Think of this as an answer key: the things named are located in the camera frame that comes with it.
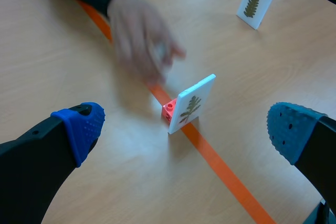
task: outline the blurred hand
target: blurred hand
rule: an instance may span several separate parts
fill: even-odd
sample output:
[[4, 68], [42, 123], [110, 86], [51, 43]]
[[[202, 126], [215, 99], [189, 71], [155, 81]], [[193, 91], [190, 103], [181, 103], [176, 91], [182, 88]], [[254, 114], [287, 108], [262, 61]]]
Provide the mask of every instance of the blurred hand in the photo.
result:
[[[174, 56], [185, 57], [160, 14], [145, 0], [112, 0], [108, 17], [118, 59], [146, 83], [164, 81], [163, 68], [172, 65]], [[152, 58], [150, 45], [164, 45], [159, 64]]]

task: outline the fern leaf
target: fern leaf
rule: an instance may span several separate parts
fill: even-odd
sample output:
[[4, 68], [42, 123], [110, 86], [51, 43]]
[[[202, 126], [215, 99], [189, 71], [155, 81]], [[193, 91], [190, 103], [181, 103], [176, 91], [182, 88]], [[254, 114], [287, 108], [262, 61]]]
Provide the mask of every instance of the fern leaf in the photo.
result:
[[200, 107], [200, 105], [197, 106], [196, 108], [194, 108], [194, 110], [190, 114], [194, 113], [199, 107]]
[[256, 14], [258, 5], [259, 0], [248, 0], [247, 6], [244, 11], [245, 16], [253, 18], [253, 16]]
[[182, 123], [183, 121], [185, 121], [187, 118], [184, 118], [184, 119], [182, 119], [182, 120], [180, 120], [180, 123]]
[[194, 99], [194, 97], [192, 97], [192, 99], [191, 99], [190, 102], [189, 102], [189, 106], [187, 107], [187, 110], [192, 111], [193, 108], [195, 108], [195, 106], [197, 105], [197, 102], [196, 102], [196, 101], [197, 101], [197, 100]]
[[186, 115], [189, 115], [189, 112], [184, 112], [184, 113], [182, 113], [182, 114], [180, 115], [180, 117], [184, 117], [184, 116], [186, 116]]

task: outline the red lego brick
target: red lego brick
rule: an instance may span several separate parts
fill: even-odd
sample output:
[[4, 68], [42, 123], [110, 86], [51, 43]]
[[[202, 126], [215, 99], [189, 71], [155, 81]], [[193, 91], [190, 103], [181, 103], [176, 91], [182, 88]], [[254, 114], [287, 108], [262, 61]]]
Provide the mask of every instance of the red lego brick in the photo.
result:
[[168, 124], [170, 124], [170, 121], [172, 120], [173, 113], [175, 110], [175, 105], [176, 105], [176, 99], [162, 106], [161, 114], [164, 118], [166, 118], [166, 120], [168, 121]]

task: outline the fingers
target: fingers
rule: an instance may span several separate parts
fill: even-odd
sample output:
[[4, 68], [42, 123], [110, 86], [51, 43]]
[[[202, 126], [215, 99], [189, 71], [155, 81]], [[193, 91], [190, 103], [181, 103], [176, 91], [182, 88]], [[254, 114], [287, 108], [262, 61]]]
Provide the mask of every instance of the fingers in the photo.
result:
[[110, 20], [117, 57], [146, 83], [164, 81], [163, 70], [172, 65], [173, 56], [185, 57], [160, 15], [144, 1], [124, 3]]
[[128, 25], [129, 36], [131, 38], [133, 61], [138, 71], [146, 82], [157, 82], [163, 77], [160, 69], [154, 62], [150, 54], [147, 41], [145, 39], [144, 23], [138, 16], [131, 17]]

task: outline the blue rubber tip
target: blue rubber tip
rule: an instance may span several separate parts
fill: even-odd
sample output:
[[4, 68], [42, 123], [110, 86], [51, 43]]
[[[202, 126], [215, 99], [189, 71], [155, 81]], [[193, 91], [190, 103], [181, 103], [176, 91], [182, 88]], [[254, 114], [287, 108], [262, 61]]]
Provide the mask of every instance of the blue rubber tip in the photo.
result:
[[287, 102], [268, 111], [267, 129], [275, 149], [294, 165], [306, 146], [317, 121], [325, 114]]
[[82, 104], [92, 106], [89, 115], [81, 115], [70, 109], [63, 109], [51, 114], [64, 122], [77, 167], [80, 167], [87, 158], [93, 142], [100, 136], [105, 121], [104, 109], [100, 105], [94, 102]]

